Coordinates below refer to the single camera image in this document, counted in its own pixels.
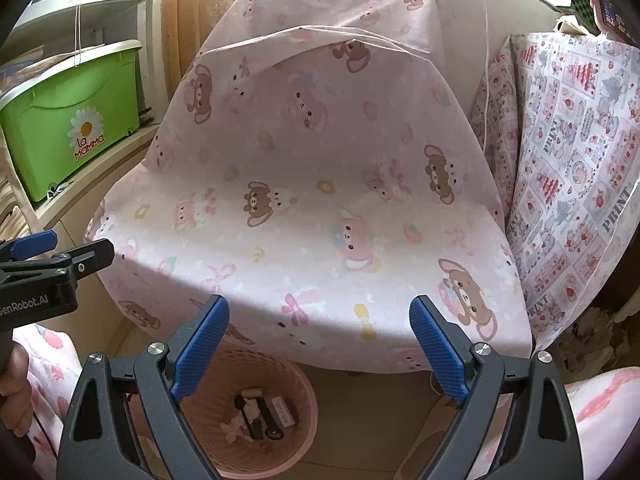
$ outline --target strawberry print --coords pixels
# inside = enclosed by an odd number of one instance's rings
[[[65,374],[58,365],[51,365],[51,378],[59,383],[65,380]]]

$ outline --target finger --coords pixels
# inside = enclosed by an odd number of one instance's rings
[[[31,427],[31,423],[33,422],[33,408],[31,405],[27,407],[27,410],[22,414],[22,418],[18,425],[14,429],[15,436],[18,438],[24,437],[29,428]]]
[[[31,405],[31,385],[27,383],[18,393],[6,398],[6,402],[0,408],[0,418],[9,430],[14,430],[22,414]]]
[[[11,352],[6,370],[0,378],[0,396],[9,397],[20,392],[27,381],[29,370],[29,354],[24,347],[14,341],[14,349]]]

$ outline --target pink laundry basket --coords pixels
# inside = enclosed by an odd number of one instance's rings
[[[283,396],[292,404],[298,423],[282,428],[282,440],[226,441],[220,423],[228,424],[238,414],[234,396],[251,387],[261,387],[266,399]],[[268,478],[286,471],[308,451],[318,427],[316,394],[295,363],[224,343],[196,393],[182,403],[182,411],[211,463],[232,480]]]

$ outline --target daisy sticker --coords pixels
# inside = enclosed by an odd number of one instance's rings
[[[74,149],[76,160],[104,142],[103,122],[100,112],[91,106],[78,110],[71,119],[73,129],[67,135],[71,138],[69,146]]]

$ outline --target wooden shelf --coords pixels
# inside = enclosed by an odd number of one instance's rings
[[[117,16],[146,0],[80,0],[81,30],[94,30],[106,18]],[[47,41],[74,34],[78,0],[42,0],[27,7],[2,47],[9,60]]]
[[[129,137],[116,142],[86,163],[68,179],[67,188],[51,200],[34,204],[42,227],[51,229],[103,176],[132,156],[146,150],[153,140],[158,124],[140,128]]]

